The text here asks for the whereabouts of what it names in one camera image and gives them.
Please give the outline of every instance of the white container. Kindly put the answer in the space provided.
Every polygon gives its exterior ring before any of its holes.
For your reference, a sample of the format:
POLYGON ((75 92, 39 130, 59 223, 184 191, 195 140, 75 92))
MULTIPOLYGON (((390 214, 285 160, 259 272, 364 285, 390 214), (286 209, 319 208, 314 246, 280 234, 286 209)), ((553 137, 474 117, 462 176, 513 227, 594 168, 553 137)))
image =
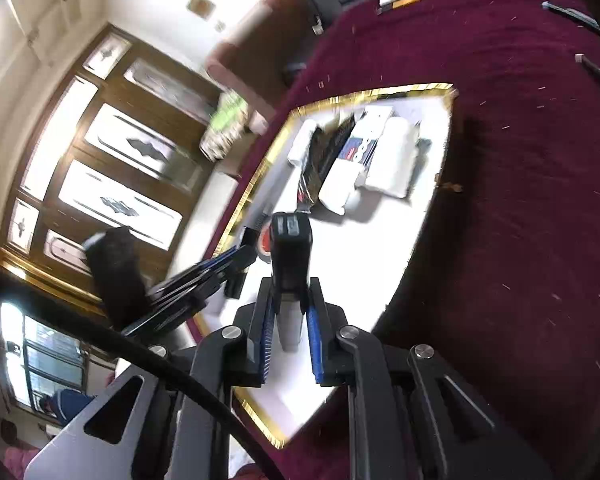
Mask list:
POLYGON ((347 199, 355 189, 360 174, 368 169, 370 155, 393 111, 391 106, 371 105, 365 108, 364 117, 353 128, 318 193, 320 202, 328 210, 344 215, 347 199))
POLYGON ((391 117, 378 139, 365 187, 390 196, 407 196, 416 162, 418 129, 407 119, 391 117))

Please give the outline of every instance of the glass panel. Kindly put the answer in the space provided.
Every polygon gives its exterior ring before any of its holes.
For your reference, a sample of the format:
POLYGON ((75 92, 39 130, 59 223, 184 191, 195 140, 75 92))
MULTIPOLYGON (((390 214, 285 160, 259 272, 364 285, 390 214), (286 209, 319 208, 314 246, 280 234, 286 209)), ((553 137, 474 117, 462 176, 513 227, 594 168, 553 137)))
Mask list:
POLYGON ((45 255, 73 270, 91 274, 82 246, 56 232, 46 232, 45 255))
POLYGON ((27 317, 24 321, 24 334, 29 341, 52 350, 56 354, 71 359, 77 365, 82 363, 80 342, 52 328, 27 317))
POLYGON ((182 215, 74 160, 60 200, 113 227, 126 225, 151 245, 168 250, 182 215))
POLYGON ((31 196, 38 200, 45 197, 56 164, 69 148, 78 121, 97 91, 96 85, 75 77, 58 101, 22 179, 22 189, 31 196))
POLYGON ((189 117, 209 124, 214 106, 184 83, 149 65, 144 59, 136 60, 126 71, 125 78, 189 117))
MULTIPOLYGON (((44 394, 41 394, 36 391, 32 391, 31 393, 33 394, 33 403, 34 403, 33 408, 38 410, 39 412, 42 412, 43 410, 40 409, 40 399, 42 398, 42 396, 44 394)), ((45 415, 55 417, 55 415, 53 413, 45 413, 45 415)))
POLYGON ((31 391, 36 398, 36 404, 38 403, 40 394, 52 396, 54 393, 56 393, 56 391, 66 389, 64 384, 50 381, 49 379, 41 377, 33 372, 29 373, 29 378, 31 379, 31 391))
POLYGON ((53 377, 62 379, 63 381, 69 381, 70 383, 75 384, 76 387, 80 387, 82 382, 82 368, 39 352, 31 346, 27 346, 27 357, 30 367, 37 368, 44 373, 53 375, 53 377))
POLYGON ((29 253, 39 214, 40 212, 35 207, 17 198, 13 206, 13 216, 11 217, 7 240, 29 253))
POLYGON ((107 104, 98 112, 84 139, 136 170, 165 179, 187 192, 202 173, 185 150, 107 104))
POLYGON ((106 79, 113 67, 118 64, 130 48, 130 41, 117 34, 109 34, 93 51, 93 54, 89 56, 83 67, 99 78, 106 79))
POLYGON ((17 400, 30 406, 22 352, 22 313, 11 303, 0 306, 0 332, 7 343, 7 375, 17 400))

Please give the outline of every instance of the blue cloth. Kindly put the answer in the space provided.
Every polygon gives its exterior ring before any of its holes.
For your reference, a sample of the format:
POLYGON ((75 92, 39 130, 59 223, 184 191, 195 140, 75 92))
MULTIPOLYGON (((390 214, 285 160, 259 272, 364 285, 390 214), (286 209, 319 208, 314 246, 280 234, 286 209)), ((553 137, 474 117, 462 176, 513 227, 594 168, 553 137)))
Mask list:
POLYGON ((76 390, 65 389, 56 391, 51 397, 49 405, 58 422, 66 426, 93 399, 94 397, 82 394, 76 390))

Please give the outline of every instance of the blue gripper pad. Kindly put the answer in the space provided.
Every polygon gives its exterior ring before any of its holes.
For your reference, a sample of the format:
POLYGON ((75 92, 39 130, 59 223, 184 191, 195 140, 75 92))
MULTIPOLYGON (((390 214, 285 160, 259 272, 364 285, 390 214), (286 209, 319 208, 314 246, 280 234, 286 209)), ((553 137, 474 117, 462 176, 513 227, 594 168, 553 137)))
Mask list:
POLYGON ((309 335, 311 368, 314 371, 316 384, 320 384, 324 377, 324 369, 322 368, 322 341, 318 327, 318 313, 313 305, 306 311, 306 328, 309 335))

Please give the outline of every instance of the pink cloth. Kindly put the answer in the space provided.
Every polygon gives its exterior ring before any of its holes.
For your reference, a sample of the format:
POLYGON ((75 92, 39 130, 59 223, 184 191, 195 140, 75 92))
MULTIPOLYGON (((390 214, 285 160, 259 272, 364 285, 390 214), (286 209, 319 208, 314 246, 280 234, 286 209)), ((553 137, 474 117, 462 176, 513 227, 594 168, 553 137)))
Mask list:
POLYGON ((40 452, 39 449, 20 449, 18 447, 8 447, 7 451, 4 452, 4 466, 9 472, 17 478, 17 480, 24 480, 24 472, 29 465, 29 462, 33 460, 40 452))

